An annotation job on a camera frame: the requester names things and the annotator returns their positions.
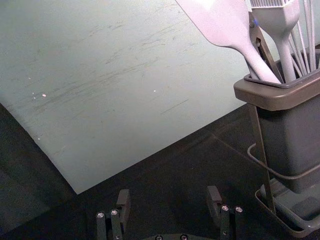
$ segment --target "white pastry brush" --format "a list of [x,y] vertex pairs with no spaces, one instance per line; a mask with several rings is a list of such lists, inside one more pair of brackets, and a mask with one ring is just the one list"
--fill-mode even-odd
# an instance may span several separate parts
[[275,42],[280,55],[285,81],[296,79],[292,63],[289,35],[300,16],[299,0],[250,0],[258,25]]

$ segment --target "utensil handle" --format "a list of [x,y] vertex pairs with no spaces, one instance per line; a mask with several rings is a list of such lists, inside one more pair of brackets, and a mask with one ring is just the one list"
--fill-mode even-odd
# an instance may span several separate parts
[[312,26],[311,26],[311,13],[310,8],[308,5],[308,0],[303,0],[303,6],[304,6],[304,15],[305,15],[305,22],[306,22],[306,32],[308,35],[308,44],[309,44],[309,62],[310,62],[310,71],[314,71],[314,63],[313,63],[313,48],[315,46],[312,46]]
[[258,54],[249,38],[248,42],[242,43],[241,49],[238,48],[236,50],[244,56],[245,60],[249,63],[249,65],[252,67],[253,71],[261,81],[281,84],[281,82],[277,79],[274,73],[270,70],[270,68]]
[[250,64],[246,62],[246,65],[248,66],[248,69],[249,69],[249,72],[250,72],[250,76],[252,79],[258,79],[259,80],[259,77],[257,76],[257,74],[255,73],[255,71],[252,69],[252,67],[250,66]]
[[312,55],[310,58],[312,58],[312,64],[313,69],[316,70],[316,50],[315,50],[315,16],[314,16],[314,0],[310,0],[310,19],[311,19],[311,49],[312,49]]
[[305,64],[305,62],[304,62],[304,60],[303,60],[303,58],[302,58],[301,50],[300,50],[299,45],[298,45],[298,38],[297,38],[297,36],[296,36],[295,29],[293,29],[293,30],[291,31],[291,36],[292,36],[292,40],[293,40],[294,47],[295,47],[295,49],[294,49],[294,48],[292,48],[292,49],[293,49],[294,52],[297,53],[297,55],[298,55],[299,62],[300,62],[300,64],[301,64],[301,66],[302,66],[302,73],[303,73],[303,75],[306,75],[306,74],[307,74],[307,68],[306,68],[306,64]]
[[302,77],[302,73],[301,73],[296,61],[294,60],[294,58],[293,57],[291,57],[291,58],[292,58],[293,67],[296,70],[296,72],[298,73],[299,78],[301,78]]
[[301,31],[300,21],[297,22],[297,26],[298,26],[298,32],[299,32],[299,36],[300,36],[301,45],[302,45],[306,73],[308,74],[308,73],[310,73],[310,66],[309,66],[308,56],[307,56],[307,52],[306,52],[304,36],[302,35],[302,31]]
[[299,49],[298,50],[296,49],[294,42],[290,38],[289,38],[289,45],[290,45],[291,49],[293,50],[294,57],[295,57],[295,60],[296,60],[295,63],[297,64],[297,66],[299,68],[299,71],[304,73],[303,65],[302,65],[302,63],[300,61],[300,58],[298,56]]
[[288,40],[275,40],[276,48],[278,49],[284,80],[286,83],[296,80],[294,65],[292,64],[290,45]]

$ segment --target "silicone spatula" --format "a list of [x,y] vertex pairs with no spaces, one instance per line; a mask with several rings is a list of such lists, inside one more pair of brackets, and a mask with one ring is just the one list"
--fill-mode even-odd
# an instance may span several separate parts
[[280,84],[250,40],[249,13],[244,0],[176,0],[212,44],[240,52],[260,80]]

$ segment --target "utensil holder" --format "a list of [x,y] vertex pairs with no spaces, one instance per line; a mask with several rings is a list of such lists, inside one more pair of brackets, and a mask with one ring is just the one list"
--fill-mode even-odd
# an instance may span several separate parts
[[[248,154],[265,169],[255,197],[287,232],[303,238],[320,228],[319,208],[309,206],[314,194],[320,196],[320,69],[287,84],[247,75],[233,87],[236,98],[249,106],[256,143]],[[250,153],[255,146],[259,159]],[[270,181],[270,173],[278,181]],[[294,207],[282,204],[286,198],[314,212],[297,215]]]
[[256,106],[267,166],[289,177],[276,178],[295,193],[319,183],[320,169],[303,173],[320,165],[320,69],[287,84],[246,76],[233,87],[237,99]]

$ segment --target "brush bristles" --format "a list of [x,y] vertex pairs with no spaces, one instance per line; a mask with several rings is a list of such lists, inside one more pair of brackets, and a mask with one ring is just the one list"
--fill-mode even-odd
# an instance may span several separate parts
[[250,0],[253,8],[282,7],[292,0]]

